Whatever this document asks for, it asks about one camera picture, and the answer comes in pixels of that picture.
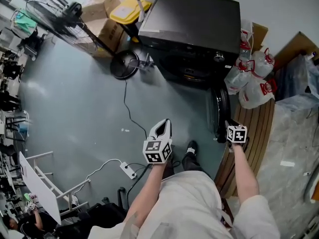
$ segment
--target washing machine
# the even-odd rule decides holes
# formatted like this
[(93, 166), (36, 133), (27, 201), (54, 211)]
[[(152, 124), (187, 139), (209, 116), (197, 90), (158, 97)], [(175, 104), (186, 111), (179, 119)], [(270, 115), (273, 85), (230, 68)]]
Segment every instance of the washing machine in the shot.
[(219, 142), (230, 119), (224, 78), (238, 58), (240, 33), (233, 0), (155, 0), (139, 30), (167, 80), (208, 90), (209, 124)]

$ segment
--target yellow lid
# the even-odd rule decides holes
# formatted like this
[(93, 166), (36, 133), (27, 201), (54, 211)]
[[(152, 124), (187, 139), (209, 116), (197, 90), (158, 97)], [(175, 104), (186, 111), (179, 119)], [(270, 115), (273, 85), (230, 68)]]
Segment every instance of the yellow lid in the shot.
[[(141, 2), (144, 11), (151, 7), (151, 2), (145, 0), (142, 0)], [(132, 24), (139, 18), (140, 11), (141, 9), (136, 0), (124, 0), (111, 12), (110, 19), (123, 25)]]

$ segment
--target washing machine control knob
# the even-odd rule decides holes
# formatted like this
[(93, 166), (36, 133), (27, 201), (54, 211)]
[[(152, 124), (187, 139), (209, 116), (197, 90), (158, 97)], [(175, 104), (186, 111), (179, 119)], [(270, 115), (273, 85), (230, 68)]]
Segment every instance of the washing machine control knob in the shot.
[(217, 51), (215, 56), (214, 56), (214, 60), (215, 60), (215, 62), (219, 62), (220, 63), (220, 62), (224, 62), (225, 58), (224, 58), (224, 55), (221, 52)]

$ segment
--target white t-shirt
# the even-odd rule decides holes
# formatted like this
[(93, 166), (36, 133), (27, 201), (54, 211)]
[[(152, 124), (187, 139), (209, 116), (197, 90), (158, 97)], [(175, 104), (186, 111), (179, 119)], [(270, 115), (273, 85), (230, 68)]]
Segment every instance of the white t-shirt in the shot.
[(111, 229), (92, 227), (89, 239), (279, 239), (263, 196), (247, 199), (229, 232), (221, 223), (221, 199), (203, 172), (185, 171), (162, 181), (159, 199), (142, 227), (134, 217)]

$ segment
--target washing machine door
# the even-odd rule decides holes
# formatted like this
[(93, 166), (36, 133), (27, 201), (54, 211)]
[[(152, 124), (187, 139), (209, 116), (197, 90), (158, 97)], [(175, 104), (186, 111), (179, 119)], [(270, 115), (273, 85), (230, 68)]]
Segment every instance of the washing machine door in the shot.
[(212, 84), (207, 96), (208, 128), (215, 134), (218, 142), (225, 143), (225, 121), (230, 120), (230, 102), (224, 81)]

